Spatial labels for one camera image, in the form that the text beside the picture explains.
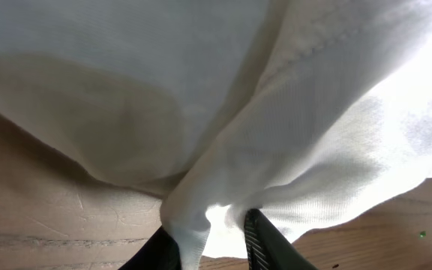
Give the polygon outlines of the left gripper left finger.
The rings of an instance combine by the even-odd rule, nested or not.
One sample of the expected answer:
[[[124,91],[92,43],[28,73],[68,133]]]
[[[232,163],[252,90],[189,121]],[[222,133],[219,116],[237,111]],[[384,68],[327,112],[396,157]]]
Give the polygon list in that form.
[[[179,247],[161,226],[119,270],[182,270]]]

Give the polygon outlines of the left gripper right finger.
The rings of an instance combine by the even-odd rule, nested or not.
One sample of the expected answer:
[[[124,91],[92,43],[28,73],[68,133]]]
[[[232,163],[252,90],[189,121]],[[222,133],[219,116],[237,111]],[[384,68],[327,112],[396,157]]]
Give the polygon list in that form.
[[[250,270],[317,270],[259,209],[245,215],[244,240]]]

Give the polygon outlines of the white t-shirt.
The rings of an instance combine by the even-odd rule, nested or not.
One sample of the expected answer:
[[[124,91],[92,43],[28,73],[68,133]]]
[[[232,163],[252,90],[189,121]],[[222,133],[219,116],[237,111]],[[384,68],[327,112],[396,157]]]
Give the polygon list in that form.
[[[241,268],[249,209],[432,268],[432,1],[0,1],[0,269]]]

